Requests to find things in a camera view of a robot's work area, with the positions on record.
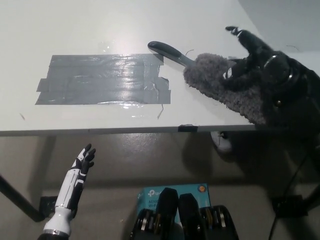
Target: white sneaker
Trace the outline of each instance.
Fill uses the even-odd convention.
[[[227,132],[223,131],[212,131],[210,132],[211,138],[218,152],[222,154],[228,154],[232,152],[232,144],[228,139]]]

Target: table leg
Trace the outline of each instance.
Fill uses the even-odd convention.
[[[3,193],[12,203],[14,203],[21,211],[23,211],[34,222],[41,222],[45,219],[45,216],[37,209],[35,209],[31,203],[21,195],[13,186],[11,186],[0,175],[0,192]]]

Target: cable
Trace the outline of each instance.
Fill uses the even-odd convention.
[[[305,155],[304,158],[302,159],[300,165],[297,167],[295,173],[293,174],[293,176],[291,177],[289,183],[287,184],[286,188],[284,189],[283,191],[283,197],[286,197],[289,190],[290,190],[290,187],[291,187],[291,184],[294,182],[296,176],[298,175],[298,172],[300,171],[300,169],[302,168],[302,166],[305,164],[305,162],[307,161],[308,159],[308,155]],[[277,225],[277,222],[278,222],[278,218],[277,218],[277,213],[275,213],[275,217],[274,217],[274,220],[273,220],[273,223],[272,223],[272,226],[271,226],[271,229],[270,229],[270,233],[269,233],[269,237],[268,237],[268,240],[271,240],[273,235],[274,235],[274,231],[276,229],[276,225]]]

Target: duct tape strip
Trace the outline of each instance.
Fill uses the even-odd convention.
[[[169,81],[163,77],[150,79],[129,77],[69,77],[67,79],[43,78],[37,88],[37,92],[92,92],[92,91],[137,91],[169,90]]]
[[[170,104],[171,91],[48,91],[41,92],[36,105],[91,105],[91,104]]]
[[[161,66],[160,54],[53,55],[50,67]]]
[[[160,66],[75,66],[50,67],[47,78],[154,78],[158,77]]]

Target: box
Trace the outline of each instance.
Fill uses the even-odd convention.
[[[151,186],[145,187],[138,194],[137,213],[139,213],[142,209],[156,210],[159,195],[165,188],[175,189],[178,193],[178,196],[180,196],[181,194],[192,194],[197,200],[199,208],[211,206],[208,186],[206,183],[172,186]],[[175,222],[177,224],[181,224],[178,210],[176,212]]]

